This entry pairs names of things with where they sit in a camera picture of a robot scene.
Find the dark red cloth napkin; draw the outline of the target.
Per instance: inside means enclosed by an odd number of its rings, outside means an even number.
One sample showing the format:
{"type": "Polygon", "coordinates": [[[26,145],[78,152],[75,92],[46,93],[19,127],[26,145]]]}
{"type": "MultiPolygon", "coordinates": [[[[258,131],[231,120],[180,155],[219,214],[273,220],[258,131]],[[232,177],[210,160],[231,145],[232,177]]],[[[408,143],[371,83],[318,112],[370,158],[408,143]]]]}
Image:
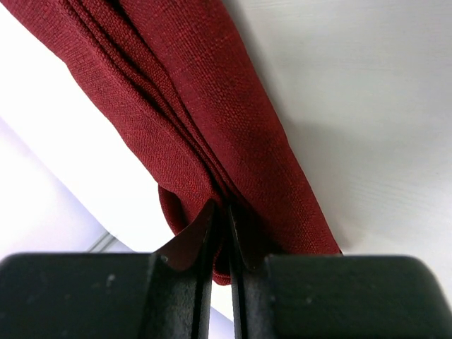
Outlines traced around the dark red cloth napkin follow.
{"type": "Polygon", "coordinates": [[[289,254],[340,253],[221,1],[5,1],[158,185],[181,232],[213,199],[289,254]]]}

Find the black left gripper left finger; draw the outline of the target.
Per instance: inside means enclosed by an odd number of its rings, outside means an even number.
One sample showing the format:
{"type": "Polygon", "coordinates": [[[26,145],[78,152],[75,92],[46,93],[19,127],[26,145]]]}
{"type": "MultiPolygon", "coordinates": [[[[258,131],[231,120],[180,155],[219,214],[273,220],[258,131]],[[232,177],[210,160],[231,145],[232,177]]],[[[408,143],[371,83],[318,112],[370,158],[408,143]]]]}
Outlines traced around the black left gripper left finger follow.
{"type": "Polygon", "coordinates": [[[207,338],[216,205],[153,253],[1,262],[2,338],[207,338]]]}

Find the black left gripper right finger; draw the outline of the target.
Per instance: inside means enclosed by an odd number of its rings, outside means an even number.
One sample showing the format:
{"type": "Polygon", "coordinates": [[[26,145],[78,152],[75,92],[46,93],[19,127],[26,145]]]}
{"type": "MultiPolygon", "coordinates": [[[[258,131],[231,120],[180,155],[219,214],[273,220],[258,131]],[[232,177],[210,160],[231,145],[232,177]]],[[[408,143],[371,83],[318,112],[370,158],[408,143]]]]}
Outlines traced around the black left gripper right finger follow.
{"type": "Polygon", "coordinates": [[[237,338],[450,338],[451,308],[411,256],[290,255],[228,210],[237,338]]]}

